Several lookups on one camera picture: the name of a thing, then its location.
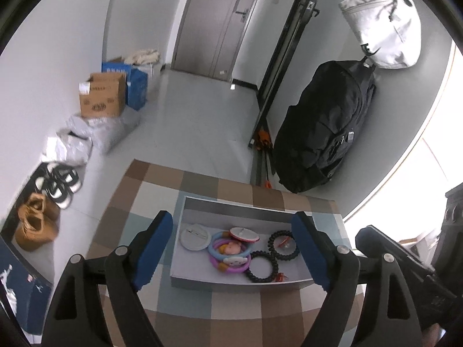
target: shoe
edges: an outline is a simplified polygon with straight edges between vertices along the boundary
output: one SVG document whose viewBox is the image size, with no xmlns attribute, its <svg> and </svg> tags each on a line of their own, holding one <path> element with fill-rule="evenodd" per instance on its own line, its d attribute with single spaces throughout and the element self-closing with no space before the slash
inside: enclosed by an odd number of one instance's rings
<svg viewBox="0 0 463 347">
<path fill-rule="evenodd" d="M 82 187 L 77 171 L 70 165 L 57 162 L 48 163 L 47 172 L 50 177 L 61 181 L 72 193 L 76 193 Z"/>
<path fill-rule="evenodd" d="M 56 222 L 59 217 L 59 207 L 42 193 L 32 193 L 26 203 L 19 206 L 19 220 L 26 218 L 27 214 L 42 213 L 50 220 Z"/>
<path fill-rule="evenodd" d="M 37 177 L 35 191 L 47 195 L 59 208 L 66 208 L 71 204 L 72 197 L 68 188 L 55 178 Z"/>
<path fill-rule="evenodd" d="M 58 227 L 45 214 L 27 211 L 23 217 L 14 236 L 25 251 L 32 252 L 58 236 Z"/>
</svg>

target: blue gripper pad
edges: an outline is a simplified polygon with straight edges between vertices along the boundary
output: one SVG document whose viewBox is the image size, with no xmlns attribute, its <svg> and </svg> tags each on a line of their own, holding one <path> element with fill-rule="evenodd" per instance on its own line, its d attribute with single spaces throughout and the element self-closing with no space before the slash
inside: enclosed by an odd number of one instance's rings
<svg viewBox="0 0 463 347">
<path fill-rule="evenodd" d="M 291 219 L 291 232 L 313 280 L 329 291 L 336 261 L 335 245 L 328 235 L 316 229 L 313 218 L 301 211 Z"/>
<path fill-rule="evenodd" d="M 131 283 L 135 291 L 140 291 L 151 281 L 173 226 L 172 215 L 160 211 L 147 230 L 139 232 L 130 243 L 131 266 L 134 268 Z"/>
</svg>

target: metal screw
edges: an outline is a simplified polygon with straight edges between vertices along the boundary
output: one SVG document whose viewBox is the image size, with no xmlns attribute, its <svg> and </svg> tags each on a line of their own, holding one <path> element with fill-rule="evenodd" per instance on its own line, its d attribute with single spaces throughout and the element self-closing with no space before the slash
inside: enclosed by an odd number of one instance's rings
<svg viewBox="0 0 463 347">
<path fill-rule="evenodd" d="M 80 254 L 75 254 L 71 257 L 69 261 L 71 261 L 71 264 L 76 264 L 77 262 L 80 262 L 80 259 L 82 256 Z"/>
<path fill-rule="evenodd" d="M 123 256 L 123 255 L 125 255 L 127 253 L 127 251 L 128 251 L 127 247 L 122 245 L 122 246 L 116 248 L 115 253 L 118 256 Z"/>
<path fill-rule="evenodd" d="M 383 258 L 386 262 L 394 262 L 394 256 L 392 254 L 386 253 Z"/>
<path fill-rule="evenodd" d="M 336 250 L 341 254 L 348 254 L 350 252 L 350 249 L 346 245 L 338 245 Z"/>
</svg>

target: drawstring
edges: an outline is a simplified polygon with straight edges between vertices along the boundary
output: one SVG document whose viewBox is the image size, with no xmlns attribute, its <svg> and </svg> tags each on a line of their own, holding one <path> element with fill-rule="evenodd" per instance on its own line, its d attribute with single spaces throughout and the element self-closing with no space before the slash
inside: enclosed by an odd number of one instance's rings
<svg viewBox="0 0 463 347">
<path fill-rule="evenodd" d="M 389 21 L 392 22 L 394 20 L 393 15 L 395 10 L 397 9 L 397 4 L 399 3 L 399 0 L 393 0 L 392 1 L 392 10 L 391 14 L 389 15 Z"/>
</svg>

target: brown cardboard box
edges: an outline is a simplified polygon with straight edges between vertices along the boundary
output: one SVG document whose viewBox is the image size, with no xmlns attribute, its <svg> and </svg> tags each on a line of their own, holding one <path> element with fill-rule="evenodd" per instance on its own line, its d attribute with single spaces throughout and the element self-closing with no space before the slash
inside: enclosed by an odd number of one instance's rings
<svg viewBox="0 0 463 347">
<path fill-rule="evenodd" d="M 123 73 L 92 73 L 79 84 L 82 117 L 117 117 L 126 105 L 126 78 Z"/>
</svg>

